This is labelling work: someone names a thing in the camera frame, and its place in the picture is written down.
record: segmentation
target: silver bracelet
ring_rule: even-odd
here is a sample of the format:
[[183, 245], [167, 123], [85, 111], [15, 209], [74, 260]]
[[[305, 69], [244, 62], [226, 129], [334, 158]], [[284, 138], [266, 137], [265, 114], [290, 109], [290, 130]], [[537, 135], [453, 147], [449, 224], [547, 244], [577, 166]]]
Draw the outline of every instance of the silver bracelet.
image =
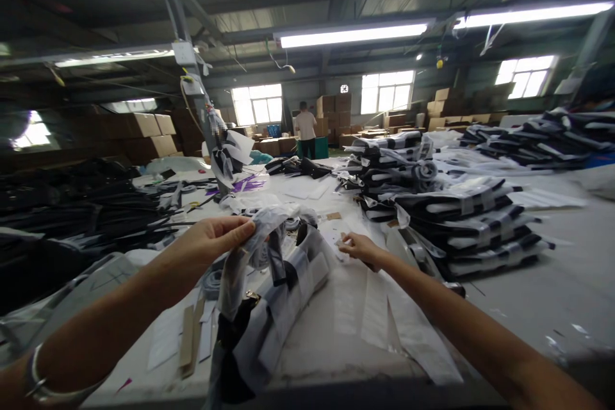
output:
[[58, 404], [78, 403], [84, 401], [90, 394], [100, 387], [102, 383], [109, 377], [107, 375], [98, 383], [90, 386], [89, 388], [82, 389], [81, 391], [75, 391], [70, 393], [57, 393], [45, 386], [47, 382], [46, 378], [40, 378], [37, 372], [37, 359], [42, 344], [39, 344], [34, 353], [28, 360], [26, 366], [26, 386], [28, 392], [26, 397], [31, 397], [35, 402], [43, 406], [54, 406]]

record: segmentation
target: electrical wire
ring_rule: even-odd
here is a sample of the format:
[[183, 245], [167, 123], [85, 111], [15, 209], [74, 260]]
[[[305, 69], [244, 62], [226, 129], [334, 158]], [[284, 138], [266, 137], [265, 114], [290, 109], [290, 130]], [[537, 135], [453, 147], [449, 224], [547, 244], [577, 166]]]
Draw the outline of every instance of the electrical wire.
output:
[[288, 70], [290, 70], [293, 74], [296, 74], [295, 72], [295, 68], [292, 67], [289, 63], [288, 63], [288, 50], [286, 49], [286, 64], [283, 66], [280, 66], [277, 61], [275, 60], [274, 56], [271, 54], [271, 51], [269, 51], [269, 39], [267, 37], [265, 37], [265, 46], [267, 48], [267, 53], [269, 53], [269, 57], [271, 58], [271, 60], [275, 63], [275, 65], [277, 66], [278, 69], [285, 69], [286, 67], [288, 67]]
[[167, 96], [167, 97], [179, 98], [179, 96], [177, 96], [177, 95], [172, 95], [170, 93], [157, 92], [157, 91], [154, 91], [154, 90], [148, 90], [148, 89], [142, 88], [140, 86], [124, 85], [123, 83], [115, 83], [115, 82], [105, 82], [104, 80], [98, 80], [98, 79], [94, 79], [94, 78], [86, 77], [86, 76], [75, 76], [75, 77], [81, 78], [81, 79], [84, 79], [84, 80], [94, 81], [94, 82], [97, 82], [97, 83], [99, 83], [101, 85], [121, 86], [123, 88], [130, 88], [132, 90], [138, 90], [138, 91], [143, 91], [143, 92], [147, 92], [147, 93], [159, 94], [159, 95]]
[[[181, 76], [181, 80], [193, 80], [192, 77], [189, 76]], [[203, 128], [201, 127], [201, 124], [197, 121], [196, 117], [194, 117], [194, 114], [192, 113], [192, 109], [190, 108], [190, 105], [188, 104], [188, 98], [186, 97], [186, 92], [184, 91], [184, 86], [182, 85], [182, 82], [179, 82], [179, 89], [181, 90], [181, 95], [184, 97], [184, 103], [186, 104], [186, 109], [188, 109], [188, 112], [190, 114], [190, 116], [192, 117], [192, 120], [194, 121], [194, 124], [197, 126], [197, 128], [199, 129], [199, 131], [201, 132], [201, 134], [203, 135], [203, 137], [205, 137], [205, 134], [203, 133]]]

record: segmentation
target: fluorescent light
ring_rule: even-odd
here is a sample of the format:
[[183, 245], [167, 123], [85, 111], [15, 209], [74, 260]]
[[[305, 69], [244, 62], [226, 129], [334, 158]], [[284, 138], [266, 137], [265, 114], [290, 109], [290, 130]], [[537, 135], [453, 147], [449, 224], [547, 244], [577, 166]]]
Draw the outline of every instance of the fluorescent light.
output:
[[516, 22], [544, 21], [547, 19], [563, 19], [578, 16], [591, 16], [613, 7], [613, 2], [587, 3], [573, 6], [556, 6], [554, 8], [540, 8], [507, 13], [492, 13], [471, 15], [459, 18], [460, 23], [455, 29], [496, 26], [498, 24], [514, 24]]
[[292, 35], [289, 37], [281, 37], [280, 42], [282, 43], [282, 48], [294, 48], [346, 42], [362, 42], [364, 40], [380, 40], [382, 38], [412, 37], [421, 35], [426, 30], [426, 24], [410, 24], [407, 26]]
[[172, 49], [169, 50], [146, 50], [146, 51], [132, 51], [130, 53], [108, 53], [108, 54], [95, 54], [88, 58], [68, 59], [66, 61], [59, 61], [54, 63], [57, 67], [75, 67], [80, 65], [92, 65], [103, 64], [109, 62], [124, 62], [124, 61], [137, 61], [153, 58], [166, 58], [175, 56], [175, 52]]

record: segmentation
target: person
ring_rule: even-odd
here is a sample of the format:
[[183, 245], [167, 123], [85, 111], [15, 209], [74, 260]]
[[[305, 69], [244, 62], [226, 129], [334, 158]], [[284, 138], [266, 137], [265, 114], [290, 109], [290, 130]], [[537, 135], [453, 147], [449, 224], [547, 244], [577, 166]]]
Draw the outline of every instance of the person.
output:
[[[71, 318], [29, 353], [0, 372], [0, 408], [41, 408], [33, 397], [35, 370], [46, 390], [78, 393], [62, 409], [77, 408], [160, 313], [182, 300], [222, 253], [254, 233], [245, 217], [211, 218], [193, 225], [115, 291]], [[604, 410], [572, 378], [488, 315], [431, 277], [350, 233], [340, 250], [386, 271], [423, 309], [465, 358], [519, 410]]]
[[308, 112], [308, 104], [305, 101], [299, 103], [299, 109], [301, 113], [295, 117], [295, 130], [299, 132], [303, 157], [314, 160], [316, 158], [316, 133], [314, 132], [316, 118]]
[[350, 233], [339, 249], [383, 270], [515, 410], [606, 410], [547, 358], [440, 282]]

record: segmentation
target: white t-shirt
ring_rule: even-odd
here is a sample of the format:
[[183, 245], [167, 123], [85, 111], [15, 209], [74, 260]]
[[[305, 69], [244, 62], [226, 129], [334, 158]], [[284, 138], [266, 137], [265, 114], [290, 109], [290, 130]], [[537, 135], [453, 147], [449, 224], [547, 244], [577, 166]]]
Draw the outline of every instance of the white t-shirt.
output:
[[299, 139], [302, 141], [316, 138], [315, 125], [316, 119], [311, 112], [302, 112], [295, 117], [295, 127], [299, 128]]

